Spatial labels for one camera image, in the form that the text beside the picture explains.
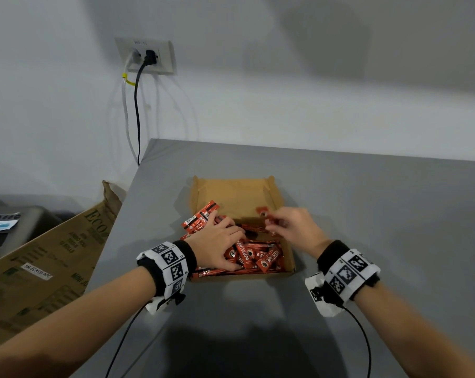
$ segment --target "black cable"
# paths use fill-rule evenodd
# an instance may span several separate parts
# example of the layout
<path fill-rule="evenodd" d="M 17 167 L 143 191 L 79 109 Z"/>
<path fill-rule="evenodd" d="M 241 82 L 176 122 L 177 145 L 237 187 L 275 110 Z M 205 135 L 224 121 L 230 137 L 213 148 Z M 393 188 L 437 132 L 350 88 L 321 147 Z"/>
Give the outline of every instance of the black cable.
<path fill-rule="evenodd" d="M 127 332 L 129 331 L 129 329 L 131 328 L 131 325 L 133 324 L 134 320 L 136 319 L 137 316 L 139 316 L 139 314 L 141 313 L 141 311 L 145 308 L 146 305 L 148 305 L 149 303 L 151 303 L 152 301 L 148 301 L 146 304 L 144 304 L 140 310 L 138 310 L 138 312 L 134 315 L 133 319 L 131 319 L 131 322 L 129 322 L 129 325 L 127 326 L 127 329 L 126 329 L 126 332 L 123 334 L 122 336 L 122 339 L 120 341 L 120 343 L 118 344 L 118 347 L 117 347 L 117 350 L 115 351 L 115 355 L 113 356 L 113 359 L 111 360 L 111 363 L 108 367 L 108 371 L 106 372 L 106 376 L 104 378 L 108 378 L 108 375 L 110 374 L 110 370 L 111 370 L 111 367 L 113 366 L 113 363 L 115 362 L 115 358 L 116 356 L 118 355 L 118 352 L 120 351 L 120 348 L 122 347 L 122 343 L 124 341 L 124 339 L 126 339 L 126 336 L 127 336 Z"/>
<path fill-rule="evenodd" d="M 141 126 L 140 126 L 140 112 L 138 110 L 138 85 L 140 84 L 140 76 L 146 66 L 146 61 L 141 64 L 136 75 L 136 84 L 134 85 L 134 107 L 136 107 L 136 122 L 138 124 L 138 167 L 140 165 L 140 151 L 141 151 Z"/>
<path fill-rule="evenodd" d="M 372 366 L 372 355 L 370 353 L 370 343 L 368 343 L 368 338 L 367 338 L 367 334 L 365 333 L 365 330 L 363 329 L 363 326 L 362 324 L 360 324 L 360 321 L 355 317 L 355 315 L 353 313 L 351 313 L 349 311 L 349 309 L 345 306 L 340 306 L 342 309 L 344 309 L 345 311 L 347 311 L 353 318 L 354 320 L 356 321 L 356 323 L 358 324 L 358 326 L 360 326 L 360 329 L 362 330 L 362 333 L 363 333 L 363 336 L 365 337 L 365 342 L 367 343 L 367 350 L 368 350 L 368 371 L 367 371 L 367 378 L 370 378 L 370 368 Z"/>

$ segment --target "wall socket plate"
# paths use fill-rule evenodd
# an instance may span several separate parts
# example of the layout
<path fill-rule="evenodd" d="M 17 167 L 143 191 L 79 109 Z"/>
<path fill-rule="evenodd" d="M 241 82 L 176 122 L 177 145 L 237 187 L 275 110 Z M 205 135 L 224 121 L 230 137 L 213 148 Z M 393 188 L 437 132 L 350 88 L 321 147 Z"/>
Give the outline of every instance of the wall socket plate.
<path fill-rule="evenodd" d="M 149 40 L 144 38 L 122 38 L 115 37 L 116 47 L 122 59 L 126 64 L 127 57 L 131 50 L 137 50 L 140 58 L 136 58 L 129 67 L 128 71 L 138 72 L 146 56 L 146 50 L 153 50 L 157 54 L 157 64 L 146 66 L 143 74 L 174 74 L 174 49 L 171 41 Z"/>

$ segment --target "white wall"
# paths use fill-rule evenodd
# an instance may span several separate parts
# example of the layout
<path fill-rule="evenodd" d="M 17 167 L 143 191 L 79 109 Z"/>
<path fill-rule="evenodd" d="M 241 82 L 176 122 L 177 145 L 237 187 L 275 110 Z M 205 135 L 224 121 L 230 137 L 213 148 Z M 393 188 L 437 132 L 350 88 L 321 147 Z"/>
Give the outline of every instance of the white wall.
<path fill-rule="evenodd" d="M 127 189 L 115 36 L 174 45 L 178 75 L 142 81 L 143 146 L 475 160 L 475 0 L 0 0 L 1 201 Z"/>

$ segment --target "small cardboard box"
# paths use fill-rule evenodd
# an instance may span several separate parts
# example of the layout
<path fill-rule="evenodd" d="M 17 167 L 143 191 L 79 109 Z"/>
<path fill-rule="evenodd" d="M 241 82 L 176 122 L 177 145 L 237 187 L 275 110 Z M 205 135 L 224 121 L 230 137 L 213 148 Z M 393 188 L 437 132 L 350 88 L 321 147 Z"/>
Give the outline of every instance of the small cardboard box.
<path fill-rule="evenodd" d="M 194 176 L 190 191 L 190 209 L 195 215 L 209 201 L 214 200 L 220 208 L 220 215 L 227 215 L 236 223 L 264 226 L 264 218 L 256 212 L 256 207 L 267 206 L 275 211 L 284 205 L 283 198 L 273 176 L 264 179 L 202 179 Z M 259 234 L 257 240 L 271 240 L 271 235 Z M 291 245 L 280 239 L 285 270 L 283 273 L 257 273 L 250 275 L 205 276 L 194 281 L 265 279 L 286 277 L 295 272 L 295 260 Z"/>
<path fill-rule="evenodd" d="M 0 345 L 85 292 L 122 204 L 103 185 L 101 203 L 0 259 Z"/>

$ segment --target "gray table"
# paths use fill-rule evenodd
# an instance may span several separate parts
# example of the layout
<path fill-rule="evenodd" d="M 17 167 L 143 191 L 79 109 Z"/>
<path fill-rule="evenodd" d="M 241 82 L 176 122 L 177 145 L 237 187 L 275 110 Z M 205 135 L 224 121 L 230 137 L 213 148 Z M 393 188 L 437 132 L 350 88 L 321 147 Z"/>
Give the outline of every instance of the gray table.
<path fill-rule="evenodd" d="M 475 355 L 475 162 L 153 139 L 88 291 L 183 234 L 193 175 L 274 175 L 287 205 L 309 207 L 332 238 L 370 257 L 388 286 Z M 296 262 L 285 279 L 189 284 L 174 311 L 138 317 L 110 376 L 365 376 L 357 324 L 347 313 L 318 314 L 304 287 L 315 261 Z M 349 307 L 369 336 L 372 376 L 405 376 Z M 75 376 L 104 376 L 124 329 Z"/>

